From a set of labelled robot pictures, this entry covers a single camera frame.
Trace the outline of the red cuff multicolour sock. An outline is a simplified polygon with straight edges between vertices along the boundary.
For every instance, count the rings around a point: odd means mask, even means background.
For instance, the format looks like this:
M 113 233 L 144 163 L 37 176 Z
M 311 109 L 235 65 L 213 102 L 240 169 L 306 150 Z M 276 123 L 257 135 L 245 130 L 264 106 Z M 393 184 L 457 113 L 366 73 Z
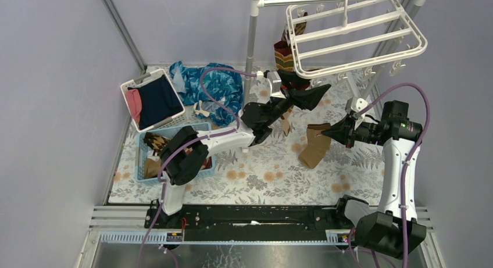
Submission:
M 281 126 L 284 132 L 284 135 L 287 137 L 291 131 L 291 123 L 289 121 L 289 117 L 291 116 L 292 108 L 289 108 L 286 112 L 281 116 Z
M 294 59 L 291 47 L 288 45 L 287 41 L 278 41 L 273 47 L 276 68 L 292 72 L 294 70 Z

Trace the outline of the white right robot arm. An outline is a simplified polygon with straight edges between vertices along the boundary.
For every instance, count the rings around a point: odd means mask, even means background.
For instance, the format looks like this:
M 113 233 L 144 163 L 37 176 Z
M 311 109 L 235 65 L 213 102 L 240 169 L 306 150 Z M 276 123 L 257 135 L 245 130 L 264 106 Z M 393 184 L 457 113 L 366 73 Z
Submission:
M 348 148 L 356 142 L 383 148 L 384 182 L 377 209 L 359 198 L 344 195 L 337 201 L 334 223 L 355 226 L 356 244 L 387 256 L 404 259 L 424 241 L 426 226 L 417 222 L 414 199 L 415 165 L 423 126 L 408 118 L 409 105 L 386 102 L 378 123 L 364 121 L 368 102 L 348 100 L 346 116 L 322 134 Z

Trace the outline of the tan brown cuff sock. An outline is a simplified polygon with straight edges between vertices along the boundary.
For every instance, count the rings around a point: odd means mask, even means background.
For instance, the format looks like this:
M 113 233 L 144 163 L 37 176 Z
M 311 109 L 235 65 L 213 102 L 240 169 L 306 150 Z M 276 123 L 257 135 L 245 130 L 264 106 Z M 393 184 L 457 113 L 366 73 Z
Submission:
M 307 125 L 307 145 L 299 154 L 298 160 L 308 169 L 314 169 L 330 149 L 331 138 L 322 134 L 330 128 L 330 123 Z

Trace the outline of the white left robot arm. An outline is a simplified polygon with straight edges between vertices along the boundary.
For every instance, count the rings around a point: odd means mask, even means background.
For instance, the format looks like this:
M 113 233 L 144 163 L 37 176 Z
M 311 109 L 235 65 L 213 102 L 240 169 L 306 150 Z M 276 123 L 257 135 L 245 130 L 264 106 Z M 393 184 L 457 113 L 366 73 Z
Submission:
M 158 199 L 158 220 L 167 228 L 180 222 L 179 211 L 183 207 L 185 186 L 200 171 L 206 158 L 223 151 L 246 149 L 261 144 L 271 134 L 271 125 L 296 106 L 302 110 L 313 110 L 330 89 L 329 84 L 309 87 L 306 90 L 294 88 L 290 81 L 303 81 L 293 72 L 243 72 L 248 78 L 266 78 L 270 86 L 270 100 L 267 103 L 249 102 L 239 114 L 234 115 L 235 126 L 217 130 L 198 131 L 184 126 L 158 154 L 162 165 L 158 180 L 163 184 Z

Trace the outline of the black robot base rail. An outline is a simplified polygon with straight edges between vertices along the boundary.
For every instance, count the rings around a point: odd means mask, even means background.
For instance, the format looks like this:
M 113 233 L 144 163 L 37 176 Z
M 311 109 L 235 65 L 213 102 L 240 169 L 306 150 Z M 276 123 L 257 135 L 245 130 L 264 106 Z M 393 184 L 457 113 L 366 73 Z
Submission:
M 153 201 L 145 228 L 176 229 L 185 241 L 325 241 L 327 230 L 350 230 L 352 222 L 325 206 L 184 205 L 172 215 Z

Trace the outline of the silver white drying rack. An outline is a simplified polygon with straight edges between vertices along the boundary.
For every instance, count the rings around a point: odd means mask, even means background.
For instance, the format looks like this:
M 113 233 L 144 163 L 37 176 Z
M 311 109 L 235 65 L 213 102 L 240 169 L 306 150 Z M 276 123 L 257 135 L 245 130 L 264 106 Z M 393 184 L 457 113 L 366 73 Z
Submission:
M 350 23 L 348 12 L 351 10 L 374 6 L 388 1 L 392 5 L 389 12 Z M 369 84 L 363 93 L 368 97 L 374 87 L 377 77 L 387 63 L 392 63 L 391 73 L 395 74 L 403 68 L 402 61 L 422 54 L 427 48 L 427 40 L 417 25 L 413 22 L 417 11 L 426 0 L 250 0 L 249 1 L 249 29 L 245 70 L 250 73 L 253 66 L 255 36 L 257 20 L 261 8 L 270 6 L 286 6 L 287 38 L 291 45 L 294 59 L 294 70 L 304 78 L 315 78 L 332 74 L 345 74 L 355 69 L 364 69 L 365 78 Z M 341 15 L 342 23 L 334 28 L 316 30 L 304 35 L 295 34 L 295 25 L 307 23 L 324 17 Z M 298 45 L 303 42 L 321 40 L 324 38 L 345 35 L 387 23 L 389 26 L 381 35 L 365 37 L 334 47 L 301 52 Z M 351 63 L 341 63 L 333 67 L 326 67 L 310 74 L 302 67 L 302 60 L 328 55 L 334 52 L 355 49 L 370 44 L 377 44 L 375 53 L 369 59 L 357 60 Z

